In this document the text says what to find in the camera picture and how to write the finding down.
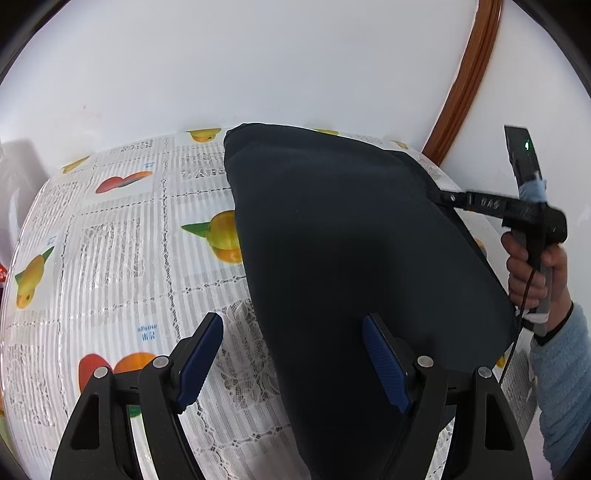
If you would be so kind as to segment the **person right hand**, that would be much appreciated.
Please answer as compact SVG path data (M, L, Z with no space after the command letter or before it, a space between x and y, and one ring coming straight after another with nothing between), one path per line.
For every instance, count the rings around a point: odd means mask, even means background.
M534 271L527 263L527 250L511 232L501 236L501 243L509 254L506 267L509 272L508 288L511 301L527 309L538 307L543 300L550 301L547 332L556 329L567 317L572 299L568 290L568 258L558 244L552 245L541 255L541 265L552 271L552 281L540 271Z

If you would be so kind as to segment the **light blue sleeve forearm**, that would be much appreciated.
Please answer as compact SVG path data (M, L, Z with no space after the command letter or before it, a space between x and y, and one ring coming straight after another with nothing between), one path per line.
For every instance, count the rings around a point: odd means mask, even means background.
M531 340L543 452L558 475L590 425L590 334L580 305L545 336Z

